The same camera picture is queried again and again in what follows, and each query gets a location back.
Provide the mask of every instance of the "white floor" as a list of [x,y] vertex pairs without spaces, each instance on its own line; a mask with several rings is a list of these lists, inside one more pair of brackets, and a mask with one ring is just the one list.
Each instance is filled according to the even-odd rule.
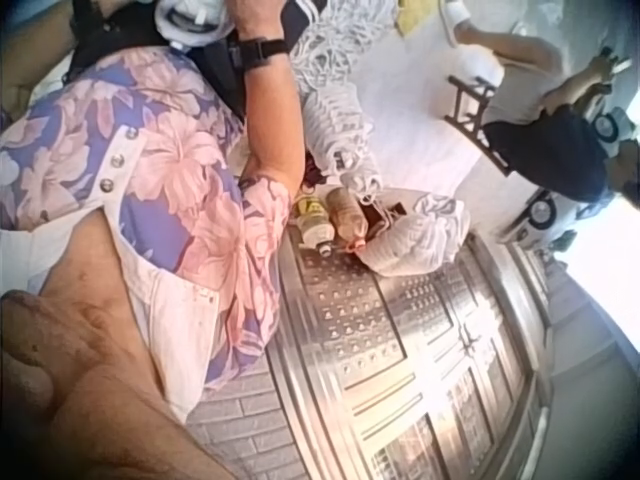
[[[526,9],[525,0],[467,4],[476,23],[495,31],[508,30]],[[352,79],[375,123],[372,148],[385,185],[456,196],[467,204],[474,226],[492,232],[522,211],[535,187],[517,176],[502,177],[442,120],[453,109],[450,74],[498,83],[502,69],[484,49],[449,46],[435,14],[407,38],[390,33]]]

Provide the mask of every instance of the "shirt snap button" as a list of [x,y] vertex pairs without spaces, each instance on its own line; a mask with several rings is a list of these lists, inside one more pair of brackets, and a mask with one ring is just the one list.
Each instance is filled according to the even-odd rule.
[[114,155],[111,157],[111,166],[113,168],[122,168],[124,165],[124,156],[122,155]]
[[134,128],[134,127],[127,128],[127,133],[125,134],[125,136],[129,140],[134,140],[134,139],[138,138],[138,129]]
[[113,180],[104,179],[100,181],[100,190],[104,193],[110,193],[113,191]]

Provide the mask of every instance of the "forearm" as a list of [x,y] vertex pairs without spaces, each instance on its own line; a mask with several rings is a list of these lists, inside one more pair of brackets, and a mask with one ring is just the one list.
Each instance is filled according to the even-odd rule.
[[[268,38],[282,36],[282,30],[275,29]],[[268,66],[250,70],[246,89],[248,137],[254,158],[245,175],[269,175],[295,195],[304,175],[304,135],[289,57],[277,55],[271,57]]]
[[544,108],[552,115],[563,105],[575,104],[593,85],[601,81],[602,78],[592,69],[586,68],[567,79],[560,87],[549,92],[543,101]]
[[14,120],[26,111],[35,86],[73,49],[71,1],[64,0],[29,22],[2,45],[2,108]]

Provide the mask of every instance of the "person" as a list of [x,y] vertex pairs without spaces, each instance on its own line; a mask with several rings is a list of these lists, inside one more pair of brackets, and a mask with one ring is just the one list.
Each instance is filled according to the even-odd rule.
[[609,158],[594,127],[573,108],[591,87],[612,79],[614,58],[596,56],[566,78],[561,52],[547,41],[483,31],[461,0],[441,0],[440,11],[453,45],[486,47],[505,67],[482,124],[490,147],[513,170],[578,202],[596,203],[617,192],[640,206],[638,143],[620,142]]
[[[284,2],[227,0],[240,41],[281,39]],[[128,3],[96,2],[105,17]],[[64,478],[231,478],[180,424],[277,327],[305,165],[288,56],[245,72],[238,182],[225,157],[244,125],[169,48],[103,58],[27,109],[72,18],[63,0],[2,46],[3,429]]]

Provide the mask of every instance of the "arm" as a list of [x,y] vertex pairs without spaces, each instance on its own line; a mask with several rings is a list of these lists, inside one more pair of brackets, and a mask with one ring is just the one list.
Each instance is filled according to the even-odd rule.
[[[103,16],[109,17],[132,0],[100,0]],[[20,28],[2,45],[0,106],[13,120],[27,110],[33,89],[71,52],[75,38],[69,23],[70,0],[63,0]]]
[[614,59],[604,56],[595,57],[587,68],[547,93],[543,100],[544,109],[549,115],[553,115],[563,105],[574,105],[594,85],[609,82],[614,65]]
[[[284,38],[283,0],[228,2],[241,40]],[[252,157],[243,178],[266,175],[292,196],[304,175],[304,134],[300,99],[289,57],[273,56],[269,65],[247,72],[247,129]]]

